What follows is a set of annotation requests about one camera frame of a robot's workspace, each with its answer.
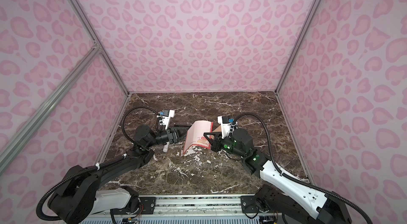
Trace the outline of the pink red-bordered letter card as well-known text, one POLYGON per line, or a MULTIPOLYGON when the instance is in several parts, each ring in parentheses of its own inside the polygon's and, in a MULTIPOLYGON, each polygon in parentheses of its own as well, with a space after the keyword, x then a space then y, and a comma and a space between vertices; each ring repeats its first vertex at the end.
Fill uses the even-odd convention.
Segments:
POLYGON ((213 123, 206 120, 198 120, 188 129, 185 138, 185 145, 182 155, 185 155, 187 150, 192 146, 207 148, 207 142, 204 139, 204 133, 213 131, 213 123))

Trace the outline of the peach paper envelope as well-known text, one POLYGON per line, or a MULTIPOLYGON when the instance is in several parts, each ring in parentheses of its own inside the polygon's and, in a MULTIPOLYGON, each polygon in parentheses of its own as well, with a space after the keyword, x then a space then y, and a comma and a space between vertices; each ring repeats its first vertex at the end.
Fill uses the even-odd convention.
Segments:
POLYGON ((213 133, 221 132, 221 131, 222 131, 222 127, 221 127, 221 126, 218 126, 216 129, 213 129, 213 133))

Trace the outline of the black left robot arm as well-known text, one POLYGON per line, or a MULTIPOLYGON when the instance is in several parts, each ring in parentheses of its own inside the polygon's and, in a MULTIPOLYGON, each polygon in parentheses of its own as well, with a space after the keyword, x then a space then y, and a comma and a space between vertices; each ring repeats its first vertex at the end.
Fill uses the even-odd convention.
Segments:
POLYGON ((173 126, 155 133, 142 124, 135 130, 132 148, 120 157, 93 166, 71 168, 64 178, 39 200, 36 215, 44 221, 62 220, 79 224, 89 215, 120 209, 124 213, 141 213, 139 194, 125 185, 108 192, 100 188, 117 177, 145 166, 154 156, 155 145, 176 144, 186 135, 188 126, 173 126))

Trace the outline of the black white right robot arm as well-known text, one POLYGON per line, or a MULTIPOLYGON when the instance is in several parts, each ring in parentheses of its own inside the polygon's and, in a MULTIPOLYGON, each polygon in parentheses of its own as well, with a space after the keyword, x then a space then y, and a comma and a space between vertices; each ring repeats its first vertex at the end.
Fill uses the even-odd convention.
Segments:
POLYGON ((313 189, 275 166, 271 159, 256 149, 253 138, 242 128, 229 136, 204 133, 211 150, 225 151, 240 158, 243 168, 267 182, 256 194, 259 211, 278 211, 301 224, 350 224, 352 219, 345 203, 326 192, 313 189))

